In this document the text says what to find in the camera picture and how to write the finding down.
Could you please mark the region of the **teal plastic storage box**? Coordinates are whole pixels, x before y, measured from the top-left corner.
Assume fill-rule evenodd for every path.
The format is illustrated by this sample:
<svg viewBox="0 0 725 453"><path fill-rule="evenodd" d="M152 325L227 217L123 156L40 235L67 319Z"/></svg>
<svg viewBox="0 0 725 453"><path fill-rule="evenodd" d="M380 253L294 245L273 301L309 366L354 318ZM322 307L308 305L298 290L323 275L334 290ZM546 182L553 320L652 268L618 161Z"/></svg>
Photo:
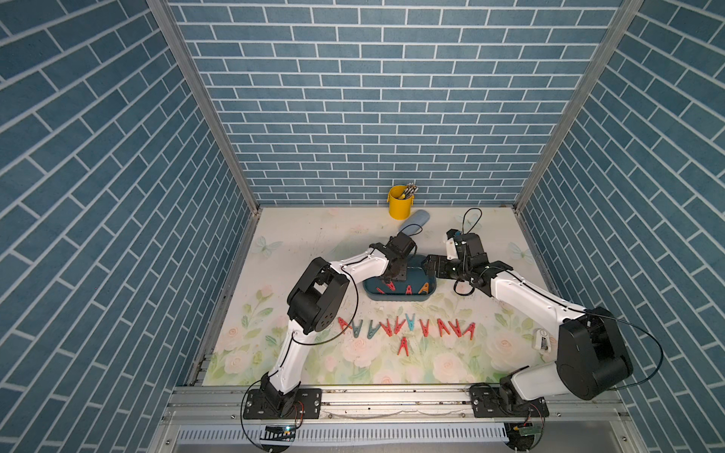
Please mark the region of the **teal plastic storage box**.
<svg viewBox="0 0 725 453"><path fill-rule="evenodd" d="M377 286L385 282L381 277L372 277L364 281L364 290L371 300L375 301L388 301L388 302L423 302L432 296L436 289L437 283L435 277L430 277L425 269L422 267L424 255L415 255L410 258L408 262L408 273L407 279L404 281L393 281L393 282L405 282L410 284L413 288L412 296L385 296L377 292ZM428 283L430 286L430 292L428 294L419 294L421 287Z"/></svg>

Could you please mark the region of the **teal clothespin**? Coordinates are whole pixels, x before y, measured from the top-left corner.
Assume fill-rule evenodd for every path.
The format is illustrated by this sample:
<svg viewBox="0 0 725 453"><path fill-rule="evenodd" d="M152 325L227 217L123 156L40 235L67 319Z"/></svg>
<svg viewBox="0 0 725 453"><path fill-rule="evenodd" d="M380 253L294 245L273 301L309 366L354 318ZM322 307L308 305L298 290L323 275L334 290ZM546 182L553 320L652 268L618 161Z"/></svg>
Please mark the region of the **teal clothespin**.
<svg viewBox="0 0 725 453"><path fill-rule="evenodd" d="M413 332L415 330L416 315L409 315L408 313L406 313L405 318L409 331Z"/></svg>

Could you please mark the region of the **grey-teal clothespin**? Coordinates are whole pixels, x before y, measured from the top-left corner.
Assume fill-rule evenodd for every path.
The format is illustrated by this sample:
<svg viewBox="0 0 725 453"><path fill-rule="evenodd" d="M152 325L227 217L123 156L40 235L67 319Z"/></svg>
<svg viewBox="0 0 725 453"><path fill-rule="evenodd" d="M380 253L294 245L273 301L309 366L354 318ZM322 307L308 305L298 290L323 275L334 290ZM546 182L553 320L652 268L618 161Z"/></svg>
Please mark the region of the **grey-teal clothespin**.
<svg viewBox="0 0 725 453"><path fill-rule="evenodd" d="M380 328L381 328L381 324L379 322L370 320L368 323L368 331L366 334L366 338L368 340L372 340Z"/></svg>
<svg viewBox="0 0 725 453"><path fill-rule="evenodd" d="M350 328L351 328L351 329L352 329L352 331L353 331L353 337L354 337L355 339L358 339L358 338L360 337L360 335L361 335L361 332L362 332L362 328L363 328L363 325L364 325L364 321L363 321L363 320L360 320L360 321L359 321L359 322L357 322L357 323L355 323L355 322L352 322L352 323L350 324Z"/></svg>

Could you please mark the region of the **red clothespin second row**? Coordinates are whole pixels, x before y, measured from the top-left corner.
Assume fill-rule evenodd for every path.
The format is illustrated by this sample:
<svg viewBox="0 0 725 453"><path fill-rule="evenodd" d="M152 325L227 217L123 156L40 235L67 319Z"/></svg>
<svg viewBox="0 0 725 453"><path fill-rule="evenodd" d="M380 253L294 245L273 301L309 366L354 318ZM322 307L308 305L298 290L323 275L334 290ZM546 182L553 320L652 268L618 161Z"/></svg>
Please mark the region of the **red clothespin second row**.
<svg viewBox="0 0 725 453"><path fill-rule="evenodd" d="M406 357L410 356L409 342L407 337L402 337L400 340L400 347L398 348L398 356L404 354Z"/></svg>

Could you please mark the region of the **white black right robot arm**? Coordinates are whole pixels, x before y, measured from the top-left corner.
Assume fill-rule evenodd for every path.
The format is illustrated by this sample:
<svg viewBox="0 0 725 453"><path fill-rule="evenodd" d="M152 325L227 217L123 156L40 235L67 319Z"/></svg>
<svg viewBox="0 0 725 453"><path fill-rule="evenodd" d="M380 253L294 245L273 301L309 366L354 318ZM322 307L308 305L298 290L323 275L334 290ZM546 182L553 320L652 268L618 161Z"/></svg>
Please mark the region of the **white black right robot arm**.
<svg viewBox="0 0 725 453"><path fill-rule="evenodd" d="M466 283L522 311L555 341L556 360L511 373L500 397L511 404L573 394L591 400L634 373L617 319L606 309L587 309L524 279L501 260L491 262L476 233L449 230L445 255L429 255L422 268L436 279Z"/></svg>

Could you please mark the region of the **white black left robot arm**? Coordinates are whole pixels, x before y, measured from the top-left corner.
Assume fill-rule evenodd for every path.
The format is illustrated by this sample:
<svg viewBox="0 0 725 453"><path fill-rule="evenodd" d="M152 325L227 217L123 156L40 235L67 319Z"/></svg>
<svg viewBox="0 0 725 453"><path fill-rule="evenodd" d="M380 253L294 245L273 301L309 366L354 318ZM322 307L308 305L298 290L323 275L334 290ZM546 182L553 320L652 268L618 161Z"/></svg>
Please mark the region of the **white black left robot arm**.
<svg viewBox="0 0 725 453"><path fill-rule="evenodd" d="M277 362L262 377L264 392L275 398L290 398L301 383L309 351L317 345L317 334L336 320L347 290L355 290L372 277L400 279L415 248L415 241L400 232L387 243L372 243L351 258L312 260L288 294L288 330Z"/></svg>

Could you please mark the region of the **red clothespin pile in box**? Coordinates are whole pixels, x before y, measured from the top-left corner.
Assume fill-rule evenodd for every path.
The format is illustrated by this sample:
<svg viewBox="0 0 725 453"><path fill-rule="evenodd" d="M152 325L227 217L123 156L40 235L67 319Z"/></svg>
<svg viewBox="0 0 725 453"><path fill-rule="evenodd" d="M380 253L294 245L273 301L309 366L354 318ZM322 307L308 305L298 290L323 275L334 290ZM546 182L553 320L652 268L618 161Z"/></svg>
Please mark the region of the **red clothespin pile in box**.
<svg viewBox="0 0 725 453"><path fill-rule="evenodd" d="M412 296L413 288L405 282L381 283L377 286L377 292L385 296Z"/></svg>

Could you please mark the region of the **grey fabric glasses case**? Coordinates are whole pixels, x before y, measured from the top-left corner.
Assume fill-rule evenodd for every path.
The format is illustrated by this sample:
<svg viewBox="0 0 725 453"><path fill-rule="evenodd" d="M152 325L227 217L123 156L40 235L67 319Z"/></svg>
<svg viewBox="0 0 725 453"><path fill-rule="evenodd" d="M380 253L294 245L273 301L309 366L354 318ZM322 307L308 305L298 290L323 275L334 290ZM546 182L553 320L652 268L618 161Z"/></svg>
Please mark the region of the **grey fabric glasses case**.
<svg viewBox="0 0 725 453"><path fill-rule="evenodd" d="M417 210L403 222L398 231L413 237L421 233L429 221L430 213L425 210Z"/></svg>

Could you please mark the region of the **yellow metal bucket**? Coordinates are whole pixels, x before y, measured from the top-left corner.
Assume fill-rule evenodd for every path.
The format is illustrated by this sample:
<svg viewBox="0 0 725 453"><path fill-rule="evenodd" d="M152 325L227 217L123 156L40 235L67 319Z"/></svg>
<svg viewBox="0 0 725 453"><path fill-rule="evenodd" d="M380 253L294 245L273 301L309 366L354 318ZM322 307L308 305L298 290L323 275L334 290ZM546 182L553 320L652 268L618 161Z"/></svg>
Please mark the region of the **yellow metal bucket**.
<svg viewBox="0 0 725 453"><path fill-rule="evenodd" d="M415 197L407 200L399 200L398 196L406 185L398 185L392 187L387 194L387 203L389 215L396 220L404 221L411 215L413 201Z"/></svg>

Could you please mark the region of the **pens in bucket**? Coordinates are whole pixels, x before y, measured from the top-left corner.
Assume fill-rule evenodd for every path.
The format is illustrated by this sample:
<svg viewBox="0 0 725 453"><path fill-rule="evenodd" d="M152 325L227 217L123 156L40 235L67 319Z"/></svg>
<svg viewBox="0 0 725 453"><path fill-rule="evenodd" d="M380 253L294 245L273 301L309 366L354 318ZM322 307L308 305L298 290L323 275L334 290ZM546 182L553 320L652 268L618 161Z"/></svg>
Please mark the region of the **pens in bucket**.
<svg viewBox="0 0 725 453"><path fill-rule="evenodd" d="M415 196L415 193L418 191L418 187L415 185L415 183L409 183L407 184L401 194L398 196L399 200L407 200L411 199Z"/></svg>

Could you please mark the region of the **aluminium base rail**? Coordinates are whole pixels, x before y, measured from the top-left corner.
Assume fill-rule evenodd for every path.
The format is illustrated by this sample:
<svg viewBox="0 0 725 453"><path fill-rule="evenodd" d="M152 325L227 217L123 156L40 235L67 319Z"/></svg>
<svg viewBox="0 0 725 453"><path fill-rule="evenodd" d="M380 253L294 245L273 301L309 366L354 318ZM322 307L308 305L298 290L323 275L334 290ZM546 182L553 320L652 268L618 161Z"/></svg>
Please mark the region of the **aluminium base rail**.
<svg viewBox="0 0 725 453"><path fill-rule="evenodd" d="M325 385L301 387L292 408L277 414L257 390L245 387L177 387L162 413L166 424L301 420L377 421L621 421L629 418L616 394L591 401L563 394L545 396L515 409L500 407L493 384Z"/></svg>

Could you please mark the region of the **right aluminium corner post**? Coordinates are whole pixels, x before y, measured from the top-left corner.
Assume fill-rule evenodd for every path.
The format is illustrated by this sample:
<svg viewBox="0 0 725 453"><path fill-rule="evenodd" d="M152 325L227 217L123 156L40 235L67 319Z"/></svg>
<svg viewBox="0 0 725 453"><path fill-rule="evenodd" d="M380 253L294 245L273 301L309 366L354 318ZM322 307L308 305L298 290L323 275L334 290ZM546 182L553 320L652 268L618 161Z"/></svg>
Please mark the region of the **right aluminium corner post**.
<svg viewBox="0 0 725 453"><path fill-rule="evenodd" d="M526 180L520 194L517 196L514 204L514 213L516 217L522 217L523 213L534 196L534 191L539 182L543 179L547 169L556 157L559 148L568 132L570 132L575 120L581 112L583 105L593 92L597 82L600 79L609 60L617 50L619 43L624 37L625 32L632 24L636 13L643 5L642 0L624 0L615 12L610 26L608 26L602 42L592 55L587 68L578 82L573 96L566 104L562 112L562 116L553 128L549 141L542 149L538 161L532 168L530 177Z"/></svg>

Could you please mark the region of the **aluminium corner post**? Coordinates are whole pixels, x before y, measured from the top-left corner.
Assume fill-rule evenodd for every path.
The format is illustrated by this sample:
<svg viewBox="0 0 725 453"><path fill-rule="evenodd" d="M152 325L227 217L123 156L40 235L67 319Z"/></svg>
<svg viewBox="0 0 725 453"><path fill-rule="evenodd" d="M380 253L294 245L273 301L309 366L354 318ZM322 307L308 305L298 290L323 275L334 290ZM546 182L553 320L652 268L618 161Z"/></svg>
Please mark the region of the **aluminium corner post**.
<svg viewBox="0 0 725 453"><path fill-rule="evenodd" d="M211 96L209 95L196 64L194 63L193 56L185 43L185 39L183 38L169 3L162 0L148 0L147 5L149 6L151 13L160 28L160 32L162 32L162 36L164 36L164 39L166 40L166 43L177 62L177 66L179 66L179 71L181 71L191 94L196 100L203 119L207 123L211 135L213 135L213 139L218 145L228 169L230 169L232 177L240 190L243 200L245 200L245 203L247 204L247 207L249 207L252 215L258 216L260 204L245 178L234 148L230 139L228 139L228 134L226 133L226 130L224 130L223 124L215 106L213 105L213 100L211 100Z"/></svg>
<svg viewBox="0 0 725 453"><path fill-rule="evenodd" d="M559 148L568 132L570 132L575 120L581 112L583 105L593 92L597 82L600 79L609 60L617 50L619 43L624 37L625 32L632 24L636 13L643 5L642 0L624 0L615 12L610 26L608 26L602 42L592 55L587 68L578 82L573 96L566 104L562 112L562 116L553 128L549 141L542 149L538 161L532 168L530 177L526 180L520 194L517 196L514 204L514 213L516 217L522 217L523 213L534 196L534 191L539 182L543 179L547 169L556 157Z"/></svg>

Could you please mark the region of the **left aluminium corner post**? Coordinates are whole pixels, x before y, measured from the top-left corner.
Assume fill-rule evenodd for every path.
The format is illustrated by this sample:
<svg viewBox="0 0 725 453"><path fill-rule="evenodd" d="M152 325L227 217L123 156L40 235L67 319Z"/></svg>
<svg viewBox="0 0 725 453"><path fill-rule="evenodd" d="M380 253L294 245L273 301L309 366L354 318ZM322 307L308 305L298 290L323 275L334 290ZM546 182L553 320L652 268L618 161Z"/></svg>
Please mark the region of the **left aluminium corner post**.
<svg viewBox="0 0 725 453"><path fill-rule="evenodd" d="M177 66L179 66L179 71L181 71L191 94L196 100L203 119L207 123L211 135L213 135L213 139L218 145L228 169L230 169L232 177L240 190L243 200L245 200L245 203L247 204L247 207L249 207L252 215L258 216L260 204L245 178L234 148L230 139L228 139L228 134L226 133L226 130L224 130L223 124L215 106L213 105L213 100L211 100L211 96L209 95L196 64L194 63L193 56L185 43L185 39L183 38L169 3L162 0L148 0L147 5L149 6L151 13L160 28L160 32L162 32L162 36L164 36L164 39L166 40L166 43L177 62Z"/></svg>

